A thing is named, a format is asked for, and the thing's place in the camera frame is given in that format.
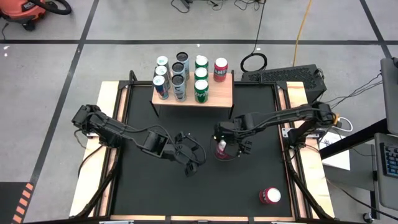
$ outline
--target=wooden platform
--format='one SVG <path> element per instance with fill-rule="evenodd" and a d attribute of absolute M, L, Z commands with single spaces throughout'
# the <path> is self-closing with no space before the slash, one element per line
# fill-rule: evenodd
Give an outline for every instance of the wooden platform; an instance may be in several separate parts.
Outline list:
<path fill-rule="evenodd" d="M 213 79 L 213 73 L 209 73 L 209 97 L 206 103 L 198 103 L 195 101 L 195 90 L 193 89 L 195 82 L 193 72 L 190 73 L 190 79 L 187 82 L 187 99 L 184 102 L 175 100 L 173 89 L 169 89 L 169 97 L 166 100 L 161 100 L 154 89 L 152 95 L 152 103 L 155 105 L 170 105 L 170 106 L 209 106 L 209 107 L 232 107 L 232 89 L 233 77 L 231 73 L 226 74 L 225 81 L 216 82 Z"/>

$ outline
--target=can lid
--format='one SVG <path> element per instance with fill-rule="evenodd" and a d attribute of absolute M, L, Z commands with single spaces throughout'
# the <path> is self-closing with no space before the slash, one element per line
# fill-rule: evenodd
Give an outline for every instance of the can lid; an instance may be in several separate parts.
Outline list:
<path fill-rule="evenodd" d="M 271 201 L 271 202 L 278 202 L 280 200 L 280 192 L 278 189 L 276 189 L 275 187 L 271 187 L 268 191 L 267 191 L 267 198 Z"/>
<path fill-rule="evenodd" d="M 196 62 L 197 62 L 198 65 L 206 65 L 208 60 L 207 60 L 207 58 L 205 56 L 198 55 Z"/>
<path fill-rule="evenodd" d="M 165 81 L 164 77 L 160 75 L 156 75 L 153 80 L 154 85 L 163 85 L 164 81 Z"/>
<path fill-rule="evenodd" d="M 178 60 L 179 62 L 184 62 L 184 61 L 186 61 L 187 59 L 188 59 L 188 54 L 187 54 L 187 53 L 185 53 L 185 52 L 180 52 L 180 53 L 177 54 L 177 60 Z"/>
<path fill-rule="evenodd" d="M 167 72 L 167 68 L 164 65 L 158 66 L 155 68 L 156 75 L 164 75 Z"/>
<path fill-rule="evenodd" d="M 182 75 L 174 75 L 172 78 L 172 83 L 174 85 L 181 85 L 184 83 L 184 77 L 182 77 Z"/>
<path fill-rule="evenodd" d="M 216 59 L 216 65 L 219 67 L 225 67 L 227 66 L 228 62 L 226 61 L 225 58 L 218 58 Z"/>
<path fill-rule="evenodd" d="M 184 65 L 181 62 L 175 62 L 172 69 L 175 72 L 182 72 L 182 70 L 184 70 Z"/>
<path fill-rule="evenodd" d="M 195 82 L 195 88 L 197 90 L 204 90 L 205 88 L 207 88 L 209 84 L 207 83 L 206 80 L 198 80 Z"/>
<path fill-rule="evenodd" d="M 197 77 L 203 78 L 203 77 L 205 77 L 207 75 L 207 69 L 205 69 L 205 68 L 197 68 L 195 70 L 195 75 Z"/>
<path fill-rule="evenodd" d="M 166 65 L 167 62 L 169 62 L 169 60 L 167 59 L 166 56 L 160 56 L 160 57 L 158 57 L 158 58 L 156 59 L 156 63 L 157 63 L 158 65 Z"/>

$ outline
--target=blue soda can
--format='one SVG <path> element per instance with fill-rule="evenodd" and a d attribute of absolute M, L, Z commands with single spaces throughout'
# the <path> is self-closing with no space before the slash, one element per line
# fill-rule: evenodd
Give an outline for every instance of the blue soda can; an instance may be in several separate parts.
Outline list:
<path fill-rule="evenodd" d="M 169 92 L 167 91 L 165 78 L 160 75 L 156 75 L 153 79 L 153 83 L 157 94 L 161 100 L 166 100 L 169 97 Z"/>

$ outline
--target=table leg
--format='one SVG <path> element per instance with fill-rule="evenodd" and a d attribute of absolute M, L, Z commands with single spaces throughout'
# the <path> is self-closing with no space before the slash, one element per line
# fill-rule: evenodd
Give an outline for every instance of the table leg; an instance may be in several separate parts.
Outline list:
<path fill-rule="evenodd" d="M 156 109 L 155 105 L 152 103 L 152 100 L 149 100 L 149 103 L 150 103 L 150 105 L 152 106 L 152 108 L 154 109 L 156 116 L 159 117 L 159 114 L 158 114 L 158 112 L 157 112 L 157 109 Z"/>
<path fill-rule="evenodd" d="M 231 107 L 231 109 L 229 109 L 229 115 L 228 115 L 228 119 L 231 119 L 232 112 L 234 111 L 234 107 L 235 107 L 235 104 L 232 104 L 232 107 Z"/>

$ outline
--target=black tabletop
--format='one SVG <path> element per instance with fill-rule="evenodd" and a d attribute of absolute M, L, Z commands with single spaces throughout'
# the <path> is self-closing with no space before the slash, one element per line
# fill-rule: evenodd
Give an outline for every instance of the black tabletop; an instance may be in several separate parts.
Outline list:
<path fill-rule="evenodd" d="M 172 136 L 179 131 L 189 132 L 208 151 L 207 162 L 193 177 L 185 177 L 183 165 L 148 156 L 126 141 L 114 191 L 113 215 L 292 216 L 276 126 L 251 138 L 251 155 L 220 162 L 212 155 L 215 142 L 211 135 L 217 122 L 228 120 L 228 109 L 161 106 L 158 118 L 149 103 L 151 97 L 150 87 L 133 88 L 128 125 L 143 128 L 161 124 Z M 234 104 L 233 117 L 275 111 L 269 86 L 235 86 Z M 144 138 L 145 134 L 136 140 L 143 142 Z M 259 191 L 268 187 L 281 192 L 278 204 L 264 205 L 259 201 Z"/>

